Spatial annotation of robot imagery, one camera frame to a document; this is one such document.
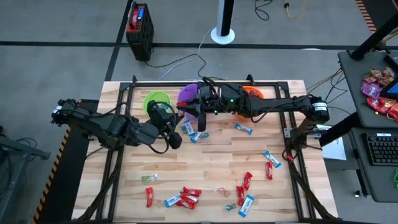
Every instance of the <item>gray floor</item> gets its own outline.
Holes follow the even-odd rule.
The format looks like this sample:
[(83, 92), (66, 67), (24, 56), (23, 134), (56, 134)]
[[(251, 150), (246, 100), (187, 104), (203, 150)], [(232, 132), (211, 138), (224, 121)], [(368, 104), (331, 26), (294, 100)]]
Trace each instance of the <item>gray floor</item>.
[[(155, 24), (155, 42), (200, 42), (215, 24), (216, 1), (168, 0), (141, 1), (149, 4)], [(297, 13), (302, 1), (292, 4)], [(55, 42), (114, 42), (126, 0), (104, 1), (11, 1), (0, 2), (0, 40)], [(236, 3), (234, 43), (245, 44), (360, 44), (370, 32), (354, 0), (308, 1), (305, 15), (289, 20), (283, 1), (265, 7), (271, 19), (259, 20), (254, 1)], [(65, 128), (49, 123), (50, 114), (60, 98), (99, 99), (113, 48), (95, 47), (1, 47), (0, 46), (0, 124), (12, 138), (35, 138), (39, 147), (53, 152), (50, 160), (35, 160), (29, 165), (27, 183), (17, 201), (16, 220), (31, 221), (53, 164)], [(150, 61), (159, 65), (195, 49), (156, 49)], [(258, 80), (303, 79), (306, 86), (336, 72), (337, 51), (332, 50), (248, 50), (202, 49), (207, 65), (202, 75), (229, 80), (245, 78), (248, 73)], [(164, 80), (198, 79), (202, 62), (181, 65)], [(158, 80), (168, 68), (149, 68), (134, 59), (129, 48), (121, 48), (112, 80)], [(330, 85), (313, 92), (326, 96)], [(347, 88), (345, 82), (339, 84)], [(354, 111), (349, 93), (332, 102)], [(329, 124), (347, 114), (331, 109)], [(375, 203), (371, 198), (354, 198), (358, 190), (356, 174), (329, 170), (330, 182), (341, 218), (378, 223), (396, 223), (398, 204)]]

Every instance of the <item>green bowl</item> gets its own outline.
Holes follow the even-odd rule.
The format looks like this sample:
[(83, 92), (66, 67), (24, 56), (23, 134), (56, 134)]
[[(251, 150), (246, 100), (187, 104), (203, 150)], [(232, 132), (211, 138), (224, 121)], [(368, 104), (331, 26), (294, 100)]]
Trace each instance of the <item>green bowl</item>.
[(144, 101), (142, 102), (142, 109), (144, 109), (146, 115), (148, 115), (147, 108), (148, 103), (151, 100), (154, 100), (155, 102), (166, 102), (168, 104), (171, 104), (172, 102), (171, 97), (167, 93), (160, 90), (152, 91), (145, 96)]

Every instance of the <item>orange bowl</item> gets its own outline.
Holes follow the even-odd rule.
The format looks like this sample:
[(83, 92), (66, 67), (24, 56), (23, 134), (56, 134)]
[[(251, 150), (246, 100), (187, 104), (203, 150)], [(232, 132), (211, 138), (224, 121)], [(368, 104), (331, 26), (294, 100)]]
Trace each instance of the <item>orange bowl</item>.
[[(254, 86), (243, 86), (244, 90), (246, 90), (250, 95), (252, 96), (258, 96), (262, 99), (264, 99), (264, 94), (262, 94), (262, 91), (257, 89)], [(244, 118), (243, 116), (238, 114), (238, 118), (239, 119), (248, 119), (248, 118)]]

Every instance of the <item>white stand base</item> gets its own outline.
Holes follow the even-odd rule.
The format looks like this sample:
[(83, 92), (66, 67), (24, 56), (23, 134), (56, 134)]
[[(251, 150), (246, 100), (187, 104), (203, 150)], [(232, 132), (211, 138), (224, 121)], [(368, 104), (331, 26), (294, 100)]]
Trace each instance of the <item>white stand base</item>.
[(216, 27), (211, 31), (210, 36), (213, 39), (213, 41), (216, 42), (217, 44), (225, 45), (225, 44), (230, 44), (232, 41), (234, 41), (235, 32), (232, 29), (230, 29), (229, 34), (222, 37), (217, 35), (217, 27)]

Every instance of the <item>wooden table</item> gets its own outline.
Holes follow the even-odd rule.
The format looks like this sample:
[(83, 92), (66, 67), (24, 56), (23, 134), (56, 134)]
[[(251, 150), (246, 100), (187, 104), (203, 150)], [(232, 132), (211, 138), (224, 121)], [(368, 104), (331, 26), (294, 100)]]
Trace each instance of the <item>wooden table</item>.
[[(292, 96), (305, 95), (302, 80), (288, 80)], [(120, 82), (105, 82), (98, 112), (104, 113), (116, 106)], [(266, 98), (275, 98), (273, 87), (258, 87)], [(146, 94), (153, 90), (162, 90), (172, 97), (176, 105), (180, 87), (143, 87), (134, 88), (131, 114), (141, 121), (148, 117), (142, 109)], [(304, 119), (301, 113), (295, 113), (297, 124)], [(210, 137), (191, 143), (186, 134), (181, 134), (183, 143), (177, 150), (169, 149), (163, 155), (155, 154), (147, 146), (126, 146), (123, 155), (121, 178), (119, 180), (116, 202), (115, 222), (274, 222), (297, 221), (293, 200), (292, 184), (287, 162), (282, 158), (284, 139), (278, 113), (268, 114), (260, 123), (253, 124), (240, 120), (245, 126), (254, 128), (253, 134), (234, 129), (237, 118), (231, 114), (208, 114), (207, 129)], [(181, 133), (181, 123), (177, 131)], [(318, 141), (308, 140), (308, 144), (319, 146)], [(164, 141), (153, 145), (158, 151), (165, 148)], [(88, 153), (99, 148), (98, 142), (92, 142)], [(282, 165), (274, 168), (273, 180), (267, 180), (265, 166), (267, 159), (262, 155), (270, 151)], [(310, 186), (319, 201), (337, 217), (335, 201), (330, 188), (328, 174), (322, 152), (317, 149), (304, 149), (303, 156), (307, 168)], [(76, 198), (73, 218), (79, 217), (100, 191), (106, 159), (106, 150), (87, 158)], [(241, 185), (244, 174), (253, 175), (250, 189), (245, 192), (255, 200), (246, 218), (238, 215), (240, 208), (227, 212), (225, 205), (237, 201), (236, 186)], [(141, 176), (157, 174), (157, 180), (149, 184), (141, 182)], [(216, 186), (231, 190), (228, 198), (214, 191)], [(154, 188), (154, 204), (146, 208), (145, 188)], [(196, 209), (182, 207), (166, 208), (164, 200), (177, 194), (182, 187), (202, 189)], [(300, 189), (304, 214), (308, 217), (305, 196)], [(105, 205), (104, 215), (108, 211)]]

